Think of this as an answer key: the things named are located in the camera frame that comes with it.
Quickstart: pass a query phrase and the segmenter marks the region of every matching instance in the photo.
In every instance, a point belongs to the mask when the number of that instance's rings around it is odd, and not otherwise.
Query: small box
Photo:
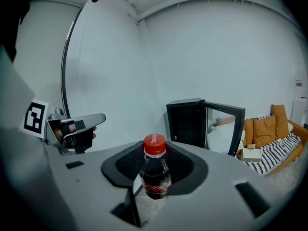
[[[241,160],[243,162],[258,163],[262,159],[260,149],[246,149],[244,148],[241,153]]]
[[[248,144],[247,149],[255,149],[256,144]]]

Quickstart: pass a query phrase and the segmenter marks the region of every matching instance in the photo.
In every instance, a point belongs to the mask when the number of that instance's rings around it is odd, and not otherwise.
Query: black mini fridge
[[[228,154],[235,156],[241,140],[245,118],[245,109],[241,107],[210,103],[201,98],[172,101],[167,104],[171,141],[206,148],[209,133],[208,121],[211,121],[209,118],[213,116],[213,111],[231,115],[231,118],[234,117],[233,137]],[[221,120],[223,118],[216,118],[217,124]]]

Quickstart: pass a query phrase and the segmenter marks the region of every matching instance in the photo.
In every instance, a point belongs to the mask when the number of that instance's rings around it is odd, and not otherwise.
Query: white floor
[[[308,168],[308,145],[304,148],[302,154],[290,163],[287,167],[278,171],[273,175],[267,176],[282,194],[287,195],[291,193],[301,182],[304,174]]]

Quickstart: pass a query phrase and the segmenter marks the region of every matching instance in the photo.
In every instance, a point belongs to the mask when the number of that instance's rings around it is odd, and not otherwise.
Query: glass door
[[[200,101],[204,114],[204,148],[235,156],[242,147],[245,109]]]

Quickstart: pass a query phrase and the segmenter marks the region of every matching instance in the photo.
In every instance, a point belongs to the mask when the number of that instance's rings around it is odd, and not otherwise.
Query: orange cushion
[[[269,144],[276,139],[275,115],[272,115],[262,120],[253,119],[253,124],[254,124],[253,144],[256,144],[257,148]]]
[[[246,131],[245,139],[243,141],[244,147],[247,146],[247,144],[252,144],[252,139],[254,136],[254,125],[252,119],[248,119],[244,121],[244,129]]]
[[[229,124],[235,122],[235,116],[227,117],[227,118],[216,118],[216,126],[221,126],[225,124]]]
[[[276,139],[282,139],[289,135],[287,114],[284,105],[271,105],[270,111],[276,117]]]

